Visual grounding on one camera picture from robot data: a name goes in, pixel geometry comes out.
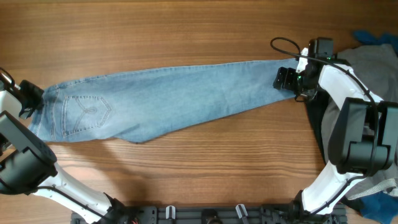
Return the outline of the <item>light blue denim jeans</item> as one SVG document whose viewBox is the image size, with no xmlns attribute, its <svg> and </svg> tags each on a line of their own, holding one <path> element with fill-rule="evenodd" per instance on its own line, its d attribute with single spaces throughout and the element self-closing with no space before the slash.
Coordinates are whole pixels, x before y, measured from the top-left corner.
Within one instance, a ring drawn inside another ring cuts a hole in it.
<svg viewBox="0 0 398 224">
<path fill-rule="evenodd" d="M 145 142 L 293 94 L 272 84 L 294 59 L 164 67 L 82 78 L 47 88 L 29 129 L 43 141 Z"/>
</svg>

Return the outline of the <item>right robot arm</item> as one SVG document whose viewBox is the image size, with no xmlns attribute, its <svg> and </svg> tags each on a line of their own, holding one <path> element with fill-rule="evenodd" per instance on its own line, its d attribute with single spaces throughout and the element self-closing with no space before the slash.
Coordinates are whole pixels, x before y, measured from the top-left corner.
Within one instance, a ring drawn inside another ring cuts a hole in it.
<svg viewBox="0 0 398 224">
<path fill-rule="evenodd" d="M 320 175 L 286 205 L 273 205 L 289 223 L 329 219 L 340 199 L 359 182 L 390 168 L 397 145 L 397 103 L 375 95 L 343 61 L 310 59 L 306 69 L 280 67 L 273 87 L 308 103 L 323 90 L 340 113 Z"/>
</svg>

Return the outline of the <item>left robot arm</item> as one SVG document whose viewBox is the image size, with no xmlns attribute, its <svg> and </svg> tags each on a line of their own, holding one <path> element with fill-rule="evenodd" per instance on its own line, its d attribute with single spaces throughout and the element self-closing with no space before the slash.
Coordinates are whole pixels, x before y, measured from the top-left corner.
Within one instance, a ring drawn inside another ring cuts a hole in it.
<svg viewBox="0 0 398 224">
<path fill-rule="evenodd" d="M 39 107 L 43 92 L 27 80 L 17 85 L 1 70 L 1 194 L 45 197 L 86 223 L 135 223 L 120 201 L 65 172 L 51 148 L 20 122 Z"/>
</svg>

